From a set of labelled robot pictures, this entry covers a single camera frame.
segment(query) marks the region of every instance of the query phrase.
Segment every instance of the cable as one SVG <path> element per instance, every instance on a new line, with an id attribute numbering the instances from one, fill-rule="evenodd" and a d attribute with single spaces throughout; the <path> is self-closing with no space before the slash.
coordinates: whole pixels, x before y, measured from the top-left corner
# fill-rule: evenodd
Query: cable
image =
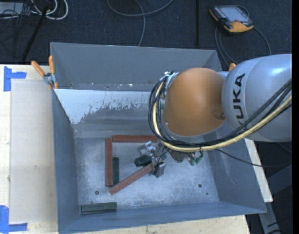
<path id="1" fill-rule="evenodd" d="M 141 4 L 140 4 L 137 0 L 134 0 L 134 1 L 135 1 L 135 2 L 138 4 L 138 6 L 140 7 L 140 9 L 141 9 L 141 11 L 142 11 L 141 14 L 125 14 L 125 13 L 121 13 L 121 12 L 119 12 L 119 11 L 117 11 L 117 10 L 115 10 L 115 9 L 113 9 L 113 8 L 111 7 L 111 5 L 110 5 L 110 0 L 107 0 L 107 5 L 108 5 L 109 8 L 110 8 L 111 10 L 113 10 L 115 13 L 117 13 L 117 14 L 119 14 L 119 15 L 122 15 L 122 16 L 125 16 L 125 17 L 143 17 L 143 30 L 142 30 L 141 39 L 140 39 L 139 44 L 138 44 L 138 47 L 140 47 L 140 46 L 141 46 L 141 43 L 142 43 L 142 40 L 143 40 L 143 37 L 144 37 L 144 33 L 145 33 L 145 16 L 152 15 L 152 14 L 154 14 L 154 13 L 157 13 L 157 12 L 159 12 L 159 11 L 165 9 L 165 8 L 166 8 L 167 6 L 169 6 L 169 4 L 171 4 L 174 0 L 170 0 L 165 6 L 159 8 L 159 9 L 157 9 L 157 10 L 150 11 L 150 12 L 146 12 L 146 13 L 144 13 Z"/>
<path id="2" fill-rule="evenodd" d="M 34 3 L 34 0 L 31 0 L 31 2 L 32 2 L 32 4 L 33 4 L 33 7 L 37 10 L 37 12 L 36 11 L 32 11 L 32 13 L 35 13 L 35 14 L 42 14 L 42 11 L 40 11 L 39 9 L 38 9 L 38 7 L 35 5 L 35 3 Z M 50 11 L 50 12 L 47 12 L 46 13 L 46 15 L 50 15 L 50 14 L 52 14 L 52 13 L 54 13 L 55 11 L 56 11 L 56 9 L 57 9 L 57 0 L 54 0 L 54 2 L 55 2 L 55 8 L 52 10 L 52 11 Z"/>
<path id="3" fill-rule="evenodd" d="M 187 143 L 187 142 L 182 142 L 182 141 L 170 141 L 171 140 L 171 137 L 168 136 L 166 137 L 164 135 L 163 132 L 160 132 L 161 133 L 161 136 L 159 135 L 156 135 L 160 140 L 162 141 L 166 141 L 166 142 L 169 142 L 170 144 L 173 144 L 173 145 L 184 145 L 184 146 L 195 146 L 195 147 L 199 147 L 200 145 L 213 145 L 215 143 L 220 143 L 222 141 L 225 141 L 225 140 L 228 140 L 228 139 L 231 139 L 232 137 L 235 137 L 235 134 L 237 134 L 240 130 L 242 129 L 246 129 L 247 130 L 247 125 L 252 122 L 259 114 L 261 114 L 263 112 L 264 109 L 266 109 L 272 102 L 274 102 L 274 100 L 281 94 L 282 96 L 283 95 L 286 95 L 286 92 L 287 91 L 290 91 L 291 90 L 291 84 L 292 84 L 292 80 L 290 79 L 288 82 L 286 82 L 279 90 L 277 90 L 277 92 L 275 94 L 273 94 L 273 96 L 267 101 L 264 103 L 263 106 L 261 106 L 248 120 L 246 120 L 243 124 L 241 124 L 238 128 L 236 128 L 235 130 L 233 130 L 231 133 L 229 133 L 228 135 L 224 136 L 223 138 L 220 138 L 220 139 L 217 139 L 217 140 L 213 140 L 213 141 L 208 141 L 208 142 L 203 142 L 203 143 Z M 154 126 L 152 124 L 152 117 L 151 117 L 151 112 L 152 112 L 152 109 L 153 109 L 153 103 L 154 103 L 154 100 L 153 100 L 153 95 L 157 92 L 157 88 L 158 88 L 158 85 L 159 83 L 157 83 L 154 88 L 152 89 L 152 92 L 150 94 L 150 98 L 149 98 L 149 125 L 150 125 L 150 128 L 152 129 L 152 131 L 155 133 L 155 129 L 154 129 Z M 155 98 L 155 100 L 157 101 L 157 103 L 159 103 L 159 96 L 157 96 Z M 157 118 L 157 122 L 158 122 L 158 126 L 160 126 L 159 124 L 159 121 L 160 121 L 160 116 L 158 115 L 158 118 Z"/>
<path id="4" fill-rule="evenodd" d="M 69 11 L 68 3 L 67 3 L 66 0 L 63 0 L 64 4 L 65 4 L 65 8 L 66 8 L 65 14 L 63 16 L 61 16 L 59 18 L 49 16 L 50 14 L 53 14 L 57 10 L 57 0 L 54 0 L 54 1 L 55 1 L 55 4 L 56 4 L 55 8 L 52 11 L 46 13 L 46 18 L 50 19 L 50 20 L 62 20 L 64 18 L 66 18 L 67 15 L 68 15 L 68 11 Z M 38 7 L 36 5 L 33 5 L 33 7 L 37 10 L 37 12 L 32 11 L 32 13 L 39 14 L 39 15 L 42 14 L 42 12 L 38 9 Z"/>
<path id="5" fill-rule="evenodd" d="M 157 9 L 157 10 L 154 10 L 154 11 L 150 11 L 150 12 L 146 12 L 146 13 L 143 13 L 143 12 L 142 12 L 142 14 L 124 14 L 124 13 L 121 13 L 121 12 L 119 12 L 119 11 L 113 9 L 113 8 L 111 7 L 111 5 L 110 5 L 109 0 L 107 0 L 107 4 L 108 4 L 108 6 L 109 6 L 109 8 L 110 8 L 111 10 L 113 10 L 114 12 L 116 12 L 116 13 L 122 15 L 122 16 L 126 16 L 126 17 L 142 17 L 142 16 L 148 16 L 148 15 L 157 13 L 157 12 L 159 12 L 159 11 L 162 11 L 163 9 L 165 9 L 166 7 L 168 7 L 169 4 L 171 4 L 172 2 L 173 2 L 173 0 L 170 0 L 165 6 L 159 8 L 159 9 Z"/>
<path id="6" fill-rule="evenodd" d="M 133 1 L 135 1 L 135 2 L 137 3 L 137 5 L 139 5 L 139 7 L 140 7 L 142 13 L 144 13 L 141 4 L 140 4 L 137 0 L 133 0 Z M 138 47 L 141 46 L 141 43 L 142 43 L 142 40 L 143 40 L 143 36 L 144 36 L 144 33 L 145 33 L 145 23 L 146 23 L 146 22 L 145 22 L 145 16 L 143 16 L 143 30 L 142 30 L 141 39 L 140 39 L 140 41 L 139 41 Z"/>
<path id="7" fill-rule="evenodd" d="M 252 166 L 258 166 L 258 167 L 263 167 L 263 168 L 271 168 L 271 167 L 282 167 L 282 166 L 288 166 L 288 165 L 290 165 L 291 163 L 285 163 L 285 164 L 280 164 L 280 165 L 259 165 L 259 164 L 254 164 L 254 163 L 251 163 L 251 162 L 248 162 L 248 161 L 246 161 L 246 160 L 243 160 L 243 159 L 241 159 L 241 158 L 237 158 L 237 157 L 235 157 L 235 156 L 233 156 L 233 155 L 231 155 L 231 154 L 228 154 L 228 153 L 226 153 L 226 152 L 224 152 L 224 151 L 222 151 L 222 150 L 220 150 L 220 149 L 215 149 L 215 150 L 217 150 L 217 151 L 219 151 L 219 152 L 221 152 L 221 153 L 223 153 L 223 154 L 225 154 L 225 155 L 227 155 L 227 156 L 229 156 L 229 157 L 231 157 L 231 158 L 233 158 L 233 159 L 236 159 L 236 160 L 238 160 L 238 161 L 241 161 L 241 162 L 243 162 L 243 163 L 246 163 L 246 164 L 248 164 L 248 165 L 252 165 Z"/>
<path id="8" fill-rule="evenodd" d="M 157 97 L 159 95 L 163 85 L 164 85 L 164 81 L 162 81 L 159 84 L 159 87 L 156 91 L 155 97 Z M 255 131 L 257 131 L 258 129 L 260 129 L 262 126 L 264 126 L 269 121 L 271 121 L 274 117 L 276 117 L 282 110 L 284 110 L 286 108 L 286 106 L 291 101 L 292 101 L 292 96 L 290 95 L 276 110 L 274 110 L 272 113 L 270 113 L 264 119 L 259 121 L 256 125 L 254 125 L 253 127 L 248 129 L 247 131 L 243 132 L 242 134 L 240 134 L 240 135 L 238 135 L 238 136 L 236 136 L 232 139 L 223 141 L 223 142 L 215 144 L 215 145 L 200 146 L 200 147 L 178 147 L 178 146 L 174 146 L 170 143 L 167 143 L 166 141 L 163 141 L 163 140 L 162 140 L 162 143 L 164 145 L 166 145 L 168 148 L 170 148 L 172 150 L 175 150 L 175 151 L 179 151 L 179 152 L 209 151 L 209 150 L 213 150 L 213 149 L 216 149 L 216 148 L 221 148 L 221 147 L 230 145 L 232 143 L 235 143 L 235 142 L 239 141 L 240 139 L 243 139 L 246 136 L 248 136 L 248 135 L 254 133 Z M 152 111 L 151 117 L 152 117 L 152 120 L 153 120 L 154 132 L 156 132 L 161 137 L 161 133 L 160 133 L 158 125 L 157 125 L 157 101 L 155 101 L 153 103 L 153 111 Z"/>

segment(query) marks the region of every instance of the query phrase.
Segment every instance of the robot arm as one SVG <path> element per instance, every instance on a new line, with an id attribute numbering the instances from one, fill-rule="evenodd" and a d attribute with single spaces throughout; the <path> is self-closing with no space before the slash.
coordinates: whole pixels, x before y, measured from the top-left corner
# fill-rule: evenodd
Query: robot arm
<path id="1" fill-rule="evenodd" d="M 210 134 L 224 123 L 234 130 L 230 138 L 247 132 L 242 136 L 252 140 L 291 140 L 291 54 L 247 60 L 225 74 L 206 68 L 177 73 L 164 87 L 159 118 L 157 104 L 166 80 L 168 76 L 160 82 L 160 90 L 154 90 L 149 123 L 164 144 L 178 141 L 190 147 L 169 145 L 173 150 L 206 150 L 190 146 L 189 138 Z"/>

